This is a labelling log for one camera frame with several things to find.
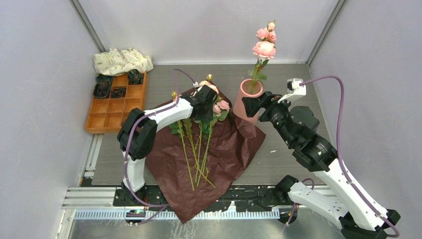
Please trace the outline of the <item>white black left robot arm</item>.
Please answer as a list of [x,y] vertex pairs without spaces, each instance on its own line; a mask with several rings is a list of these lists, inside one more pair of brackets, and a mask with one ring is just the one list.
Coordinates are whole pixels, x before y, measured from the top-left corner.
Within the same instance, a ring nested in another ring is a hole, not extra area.
[[161,107],[146,111],[135,108],[129,112],[117,135],[124,157],[122,189],[128,202],[138,206],[145,199],[142,190],[145,160],[153,149],[157,132],[179,120],[210,120],[216,101],[217,92],[204,85]]

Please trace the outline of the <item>maroon and red wrapping paper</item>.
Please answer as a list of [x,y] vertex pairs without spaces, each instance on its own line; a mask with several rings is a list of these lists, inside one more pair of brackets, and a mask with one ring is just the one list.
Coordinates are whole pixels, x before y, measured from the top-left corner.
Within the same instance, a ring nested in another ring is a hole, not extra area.
[[145,166],[182,223],[211,206],[250,165],[265,140],[256,125],[229,112],[224,120],[161,129]]

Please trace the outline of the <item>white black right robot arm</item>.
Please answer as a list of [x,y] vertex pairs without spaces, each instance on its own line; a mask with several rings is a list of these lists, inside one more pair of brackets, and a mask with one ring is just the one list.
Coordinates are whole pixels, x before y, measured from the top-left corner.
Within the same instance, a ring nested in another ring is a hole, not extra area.
[[341,163],[337,150],[317,134],[319,120],[306,106],[292,107],[280,95],[265,92],[258,98],[244,97],[248,117],[260,109],[261,122],[270,122],[292,150],[293,157],[309,172],[321,179],[337,196],[332,200],[307,187],[293,176],[285,176],[275,187],[277,200],[304,205],[335,224],[347,239],[385,239],[400,214],[379,205],[366,193]]

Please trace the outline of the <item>pink flower bouquet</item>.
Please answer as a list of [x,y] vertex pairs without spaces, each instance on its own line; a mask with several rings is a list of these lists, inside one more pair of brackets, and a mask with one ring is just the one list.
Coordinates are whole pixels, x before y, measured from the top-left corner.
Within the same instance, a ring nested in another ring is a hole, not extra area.
[[213,188],[215,185],[208,175],[207,157],[213,128],[218,121],[224,121],[230,111],[229,103],[220,96],[217,86],[211,80],[212,74],[207,75],[205,85],[211,87],[217,93],[217,99],[213,105],[213,118],[210,121],[197,121],[193,119],[178,120],[169,125],[171,134],[177,134],[182,141],[191,187],[195,190],[201,180],[205,180]]

